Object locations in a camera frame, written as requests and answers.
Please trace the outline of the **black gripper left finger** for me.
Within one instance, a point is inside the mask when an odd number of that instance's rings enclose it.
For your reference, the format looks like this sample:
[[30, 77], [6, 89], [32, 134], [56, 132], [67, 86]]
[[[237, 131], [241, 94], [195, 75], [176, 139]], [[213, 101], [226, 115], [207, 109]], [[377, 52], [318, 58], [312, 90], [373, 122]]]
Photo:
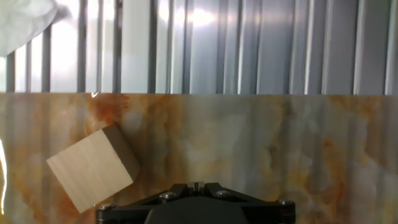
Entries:
[[96, 209], [96, 224], [145, 223], [150, 212], [163, 204], [194, 196], [197, 183], [174, 184], [168, 190], [125, 206], [108, 203]]

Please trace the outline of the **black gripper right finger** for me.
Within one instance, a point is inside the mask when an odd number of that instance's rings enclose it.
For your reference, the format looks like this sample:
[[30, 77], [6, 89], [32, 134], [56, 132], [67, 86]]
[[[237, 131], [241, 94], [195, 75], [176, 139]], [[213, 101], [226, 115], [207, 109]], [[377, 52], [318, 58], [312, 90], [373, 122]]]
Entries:
[[237, 205], [242, 210], [248, 223], [296, 223], [295, 203], [291, 200], [282, 199], [266, 202], [222, 187], [217, 182], [199, 182], [198, 194], [202, 197], [209, 197], [228, 202], [231, 205]]

